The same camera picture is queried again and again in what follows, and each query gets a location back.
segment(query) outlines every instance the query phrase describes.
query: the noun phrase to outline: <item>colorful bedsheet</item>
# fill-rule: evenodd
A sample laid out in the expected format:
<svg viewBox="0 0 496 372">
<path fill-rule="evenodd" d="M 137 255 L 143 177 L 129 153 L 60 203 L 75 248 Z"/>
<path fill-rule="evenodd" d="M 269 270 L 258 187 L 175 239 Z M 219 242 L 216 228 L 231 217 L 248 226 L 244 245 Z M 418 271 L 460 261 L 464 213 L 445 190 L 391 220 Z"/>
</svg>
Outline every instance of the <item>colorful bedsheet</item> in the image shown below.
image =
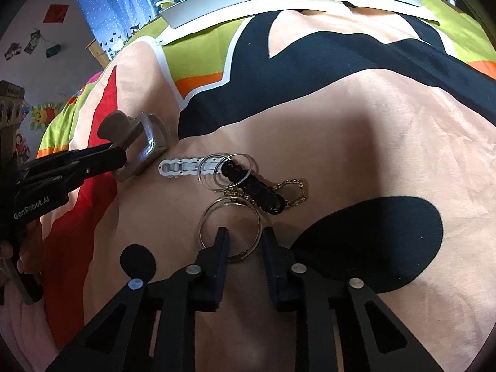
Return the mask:
<svg viewBox="0 0 496 372">
<path fill-rule="evenodd" d="M 55 118 L 39 155 L 100 144 L 106 115 L 144 111 L 177 142 L 161 159 L 243 152 L 270 182 L 304 179 L 307 202 L 268 219 L 280 243 L 324 275 L 363 278 L 445 371 L 462 372 L 496 322 L 496 53 L 471 18 L 424 1 L 437 24 L 340 4 L 167 46 L 159 19 Z M 130 243 L 155 255 L 155 280 L 194 260 L 218 195 L 194 177 L 164 179 L 159 161 L 123 184 L 88 180 L 42 219 L 59 348 L 126 283 L 118 258 Z M 249 240 L 235 233 L 233 245 Z M 257 251 L 229 268 L 218 312 L 199 315 L 197 369 L 291 370 L 292 321 L 271 309 Z"/>
</svg>

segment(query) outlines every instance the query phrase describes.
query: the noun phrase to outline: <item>bolt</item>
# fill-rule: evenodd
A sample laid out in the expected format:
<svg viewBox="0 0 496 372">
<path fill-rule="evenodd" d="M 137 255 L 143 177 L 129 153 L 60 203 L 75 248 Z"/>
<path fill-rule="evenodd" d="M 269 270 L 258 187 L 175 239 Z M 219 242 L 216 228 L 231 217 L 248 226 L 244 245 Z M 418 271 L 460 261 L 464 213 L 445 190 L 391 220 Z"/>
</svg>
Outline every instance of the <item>bolt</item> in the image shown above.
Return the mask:
<svg viewBox="0 0 496 372">
<path fill-rule="evenodd" d="M 133 278 L 130 282 L 127 283 L 127 286 L 132 290 L 139 290 L 143 286 L 143 281 L 139 278 Z"/>
<path fill-rule="evenodd" d="M 190 264 L 186 267 L 186 272 L 191 275 L 198 274 L 202 271 L 202 268 L 197 264 Z"/>
<path fill-rule="evenodd" d="M 350 284 L 350 287 L 357 290 L 364 287 L 364 282 L 360 278 L 351 278 L 351 280 L 348 281 L 348 284 Z"/>
<path fill-rule="evenodd" d="M 291 271 L 296 274 L 303 274 L 307 271 L 307 266 L 302 263 L 295 263 L 291 266 Z"/>
</svg>

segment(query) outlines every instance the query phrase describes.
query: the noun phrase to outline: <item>metal ring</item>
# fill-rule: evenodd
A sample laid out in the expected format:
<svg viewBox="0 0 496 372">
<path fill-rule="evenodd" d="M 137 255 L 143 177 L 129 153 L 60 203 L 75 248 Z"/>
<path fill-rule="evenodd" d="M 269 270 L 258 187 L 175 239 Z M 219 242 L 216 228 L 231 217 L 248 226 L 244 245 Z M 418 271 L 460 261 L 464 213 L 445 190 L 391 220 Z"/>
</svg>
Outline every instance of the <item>metal ring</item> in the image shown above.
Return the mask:
<svg viewBox="0 0 496 372">
<path fill-rule="evenodd" d="M 238 253 L 237 255 L 229 256 L 227 258 L 227 262 L 228 263 L 237 263 L 237 262 L 239 262 L 239 261 L 247 258 L 249 255 L 251 255 L 253 253 L 253 251 L 259 245 L 260 238 L 262 236 L 262 218 L 260 217 L 260 214 L 257 211 L 257 209 L 255 208 L 255 206 L 252 205 L 248 200 L 246 200 L 246 199 L 244 199 L 242 197 L 227 196 L 227 197 L 218 198 L 213 203 L 211 203 L 205 209 L 205 211 L 203 212 L 203 214 L 201 215 L 200 222 L 198 223 L 198 230 L 197 230 L 198 243 L 200 244 L 200 247 L 202 249 L 204 249 L 206 247 L 205 246 L 205 243 L 203 242 L 203 239 L 202 239 L 202 228 L 203 228 L 203 224 L 207 220 L 207 217 L 212 212 L 214 212 L 216 209 L 218 209 L 220 207 L 229 206 L 229 205 L 239 205 L 239 206 L 248 207 L 249 209 L 251 209 L 251 211 L 253 211 L 255 213 L 255 215 L 256 215 L 256 217 L 257 217 L 257 219 L 259 221 L 259 230 L 257 231 L 255 240 L 253 241 L 253 243 L 251 244 L 251 246 L 247 250 L 244 250 L 244 251 Z"/>
<path fill-rule="evenodd" d="M 217 180 L 217 170 L 224 163 L 225 159 L 222 159 L 221 161 L 219 161 L 217 166 L 215 166 L 213 178 L 214 178 L 214 183 L 222 189 L 221 191 L 238 186 L 239 184 L 243 183 L 246 179 L 248 179 L 248 176 L 251 175 L 251 171 L 253 170 L 254 159 L 248 154 L 241 154 L 241 153 L 231 154 L 231 155 L 227 155 L 227 156 L 229 157 L 229 160 L 232 160 L 232 158 L 235 157 L 236 155 L 241 155 L 242 157 L 245 157 L 249 161 L 250 166 L 246 172 L 246 175 L 243 176 L 240 181 L 238 181 L 234 184 L 226 185 L 226 184 L 220 183 Z"/>
<path fill-rule="evenodd" d="M 220 193 L 221 191 L 224 191 L 225 189 L 221 188 L 221 189 L 214 189 L 212 188 L 211 186 L 207 185 L 206 182 L 203 182 L 202 180 L 202 167 L 203 165 L 205 164 L 205 162 L 207 162 L 210 158 L 215 158 L 215 157 L 221 157 L 222 160 L 219 161 L 219 164 L 221 164 L 222 162 L 224 161 L 228 161 L 230 160 L 231 158 L 225 154 L 210 154 L 208 156 L 206 156 L 205 158 L 203 158 L 201 160 L 201 162 L 198 164 L 198 171 L 197 171 L 197 176 L 198 176 L 198 181 L 204 185 L 207 189 L 209 189 L 210 191 L 213 191 L 214 193 Z M 219 167 L 219 164 L 217 164 L 217 166 L 215 167 L 215 170 L 214 170 L 214 174 L 217 172 L 217 169 Z"/>
</svg>

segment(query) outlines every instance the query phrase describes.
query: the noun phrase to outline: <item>wall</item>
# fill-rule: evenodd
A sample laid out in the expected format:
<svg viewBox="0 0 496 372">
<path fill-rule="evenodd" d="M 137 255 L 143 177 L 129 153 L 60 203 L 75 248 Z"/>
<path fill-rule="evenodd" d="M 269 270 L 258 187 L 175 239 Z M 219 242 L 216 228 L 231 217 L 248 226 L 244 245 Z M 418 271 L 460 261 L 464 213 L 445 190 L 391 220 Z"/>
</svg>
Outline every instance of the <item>wall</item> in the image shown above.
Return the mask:
<svg viewBox="0 0 496 372">
<path fill-rule="evenodd" d="M 69 5 L 62 24 L 42 24 L 50 4 Z M 6 61 L 3 54 L 11 43 L 20 43 L 24 48 L 35 28 L 45 39 L 61 44 L 63 49 L 56 56 L 46 58 L 46 48 L 51 44 L 45 47 L 41 40 L 32 54 L 22 51 Z M 93 35 L 76 0 L 27 0 L 0 40 L 0 79 L 22 86 L 29 105 L 65 103 L 102 69 L 85 49 L 92 40 Z M 29 114 L 20 130 L 31 156 L 36 156 L 43 129 L 31 130 Z"/>
</svg>

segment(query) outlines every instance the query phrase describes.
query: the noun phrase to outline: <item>curtain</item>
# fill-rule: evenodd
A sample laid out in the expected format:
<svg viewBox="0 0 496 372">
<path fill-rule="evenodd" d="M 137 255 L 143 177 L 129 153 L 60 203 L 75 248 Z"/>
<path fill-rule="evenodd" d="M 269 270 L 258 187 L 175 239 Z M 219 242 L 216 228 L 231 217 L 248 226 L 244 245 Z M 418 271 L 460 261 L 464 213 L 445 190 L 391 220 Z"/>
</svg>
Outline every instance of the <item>curtain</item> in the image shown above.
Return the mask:
<svg viewBox="0 0 496 372">
<path fill-rule="evenodd" d="M 158 14 L 160 0 L 78 0 L 93 35 L 112 59 L 127 40 Z"/>
</svg>

